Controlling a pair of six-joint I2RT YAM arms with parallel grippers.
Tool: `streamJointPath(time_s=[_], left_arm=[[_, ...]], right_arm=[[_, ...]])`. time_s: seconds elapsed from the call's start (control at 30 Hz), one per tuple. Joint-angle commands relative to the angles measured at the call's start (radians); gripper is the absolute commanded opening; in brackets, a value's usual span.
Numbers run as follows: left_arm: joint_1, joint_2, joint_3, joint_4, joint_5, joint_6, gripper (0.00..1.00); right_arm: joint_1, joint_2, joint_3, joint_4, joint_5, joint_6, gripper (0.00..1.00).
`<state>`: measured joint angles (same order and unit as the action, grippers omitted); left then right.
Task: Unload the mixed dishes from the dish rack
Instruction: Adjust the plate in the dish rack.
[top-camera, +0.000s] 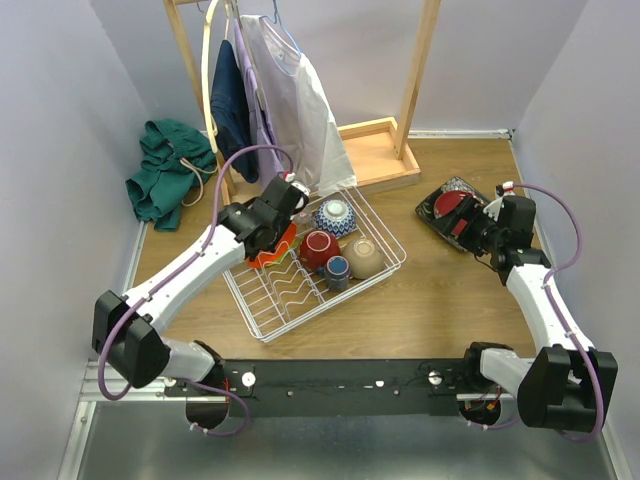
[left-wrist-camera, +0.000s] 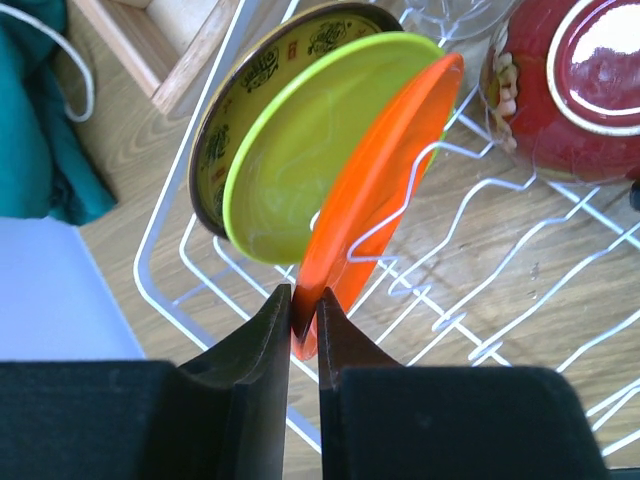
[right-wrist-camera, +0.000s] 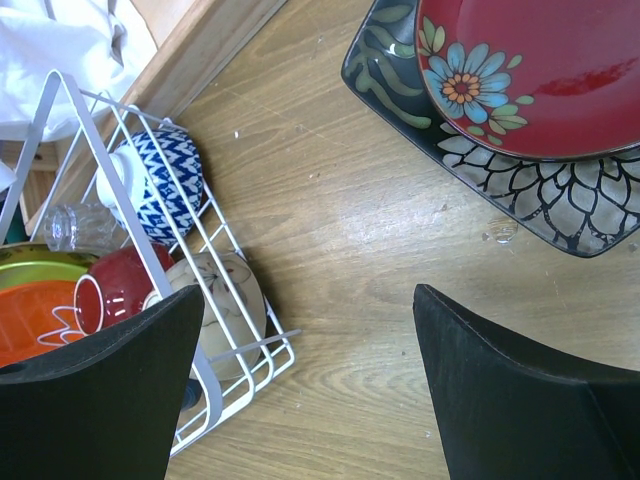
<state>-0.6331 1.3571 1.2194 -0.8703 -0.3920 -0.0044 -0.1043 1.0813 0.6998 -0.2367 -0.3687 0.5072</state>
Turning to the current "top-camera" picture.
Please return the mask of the orange plate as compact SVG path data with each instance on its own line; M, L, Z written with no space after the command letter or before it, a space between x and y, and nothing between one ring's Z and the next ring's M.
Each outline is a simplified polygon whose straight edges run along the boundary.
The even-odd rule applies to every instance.
M254 269L269 267L276 264L291 249L295 242L296 235L297 225L295 223L291 223L281 237L274 252L263 251L259 253L254 260L248 259L247 264Z

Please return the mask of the red floral oval plate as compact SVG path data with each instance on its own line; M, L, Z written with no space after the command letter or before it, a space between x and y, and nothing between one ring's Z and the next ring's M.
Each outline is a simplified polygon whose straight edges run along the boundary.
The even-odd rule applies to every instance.
M474 197L474 195L464 190L449 190L441 193L433 204L434 218L440 219L449 215L468 197Z

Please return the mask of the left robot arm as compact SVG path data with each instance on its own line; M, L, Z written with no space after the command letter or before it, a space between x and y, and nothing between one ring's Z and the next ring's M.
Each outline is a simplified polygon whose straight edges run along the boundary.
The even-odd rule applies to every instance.
M215 207L211 224L182 254L149 280L95 303L92 347L99 366L111 366L129 386L142 388L161 376L185 379L201 395L222 380L220 357L203 343L164 337L176 315L227 270L275 251L293 217L309 202L298 181L275 177L244 203Z

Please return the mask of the black floral square plate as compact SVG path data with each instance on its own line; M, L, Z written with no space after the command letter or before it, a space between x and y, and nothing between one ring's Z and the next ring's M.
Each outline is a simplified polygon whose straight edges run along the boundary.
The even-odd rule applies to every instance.
M468 252L468 249L459 243L459 238L469 221L457 209L467 197L474 199L471 205L479 210L490 203L489 198L479 190L461 177L454 176L415 207L420 220L454 248L464 252Z

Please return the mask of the lime green plate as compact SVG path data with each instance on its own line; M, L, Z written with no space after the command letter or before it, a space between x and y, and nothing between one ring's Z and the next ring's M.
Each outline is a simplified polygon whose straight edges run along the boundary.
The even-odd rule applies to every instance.
M294 241L287 242L282 240L274 252L260 252L255 258L255 268L268 267L280 262L294 245Z

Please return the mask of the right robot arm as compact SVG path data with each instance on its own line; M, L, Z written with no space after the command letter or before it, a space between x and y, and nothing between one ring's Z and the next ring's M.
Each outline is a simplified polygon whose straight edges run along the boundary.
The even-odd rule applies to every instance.
M527 363L507 348L487 347L461 365L462 384L480 392L496 383L516 399L526 426L555 430L574 442L594 440L604 426L618 363L581 332L556 287L555 268L533 247L535 202L504 195L484 203L453 190L437 196L433 214L444 238L475 256L489 256L537 351Z

